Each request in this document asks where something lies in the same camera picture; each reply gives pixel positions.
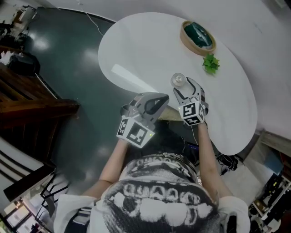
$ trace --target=wicker basket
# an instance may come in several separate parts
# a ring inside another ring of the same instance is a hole
[[[208,53],[213,53],[214,50],[216,49],[216,41],[214,39],[214,37],[209,33],[209,31],[206,30],[206,32],[208,33],[210,39],[212,40],[212,49],[202,49],[200,47],[198,47],[193,40],[191,40],[191,38],[186,34],[184,28],[186,26],[188,26],[189,24],[191,24],[192,22],[191,21],[184,21],[182,23],[182,26],[181,26],[181,31],[180,31],[180,38],[181,38],[181,41],[183,42],[183,44],[188,48],[190,49],[192,52],[198,54],[198,55],[202,55],[202,56],[205,56],[207,55]]]

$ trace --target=white wall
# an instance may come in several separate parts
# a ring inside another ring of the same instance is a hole
[[[5,20],[6,24],[12,23],[13,14],[16,13],[18,6],[15,4],[3,2],[0,5],[0,23]]]
[[[3,140],[0,137],[0,150],[8,155],[10,158],[12,158],[13,160],[17,161],[18,163],[21,163],[22,165],[24,165],[25,167],[35,171],[38,168],[40,168],[41,166],[43,166],[43,163],[29,157],[28,155],[24,154],[23,152],[21,152],[20,150],[16,149],[14,146],[10,145],[9,143],[7,143],[5,140]],[[9,166],[13,167],[14,169],[16,169],[17,171],[21,172],[24,175],[28,175],[29,173],[25,170],[23,170],[22,168],[18,167],[17,165],[15,165],[14,163],[8,161],[7,159],[5,159],[2,155],[0,155],[0,159],[7,163]],[[0,169],[5,172],[6,174],[8,174],[10,177],[14,178],[15,180],[20,180],[21,177],[19,177],[18,175],[14,174],[12,171],[10,171],[9,169],[7,169],[6,167],[4,167],[3,165],[0,166]],[[9,205],[9,201],[7,199],[7,197],[5,196],[3,190],[8,188],[10,185],[12,185],[13,182],[11,182],[10,180],[8,180],[7,178],[5,178],[3,175],[0,174],[0,213],[3,213],[4,208],[7,207]]]
[[[27,6],[30,5],[32,7],[54,7],[49,1],[47,0],[5,0],[6,3],[10,5],[16,5],[16,6]]]
[[[80,10],[75,0],[49,1],[57,7]],[[156,11],[201,23],[219,37],[245,69],[257,101],[258,128],[264,127],[268,131],[291,139],[289,8],[274,14],[261,0],[81,0],[81,2],[85,11],[112,20],[120,20],[139,12]]]

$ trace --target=dark floor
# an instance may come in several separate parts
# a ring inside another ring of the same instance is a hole
[[[38,58],[41,76],[61,98],[81,104],[77,118],[62,126],[53,150],[53,161],[72,182],[70,192],[81,193],[98,179],[117,142],[120,107],[135,93],[102,74],[98,64],[102,36],[86,15],[43,8],[38,13],[29,26],[25,50]],[[94,21],[102,33],[112,25]],[[195,143],[192,130],[181,122],[171,122],[171,127]]]

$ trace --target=green plant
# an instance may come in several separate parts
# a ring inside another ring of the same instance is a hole
[[[0,220],[0,232],[3,232],[3,231],[1,231],[1,230],[3,230],[3,231],[6,232],[6,233],[11,233],[11,231],[6,227],[6,225],[4,224],[4,222],[2,222],[2,221]]]
[[[220,65],[218,64],[219,60],[214,57],[214,54],[207,54],[207,56],[204,57],[203,60],[203,66],[206,72],[210,74],[215,74]]]

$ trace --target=forearm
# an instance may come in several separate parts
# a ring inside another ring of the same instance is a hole
[[[127,148],[128,143],[119,139],[113,153],[102,170],[99,180],[83,193],[84,196],[98,199],[111,184],[118,181]]]
[[[100,180],[106,180],[111,183],[118,181],[127,148],[128,143],[119,139],[117,145],[114,148],[114,151],[112,152],[112,155],[102,170],[102,173],[99,177]]]
[[[199,124],[198,131],[200,177],[203,187],[208,191],[213,200],[216,200],[217,194],[220,198],[232,196],[217,170],[216,158],[206,124]]]

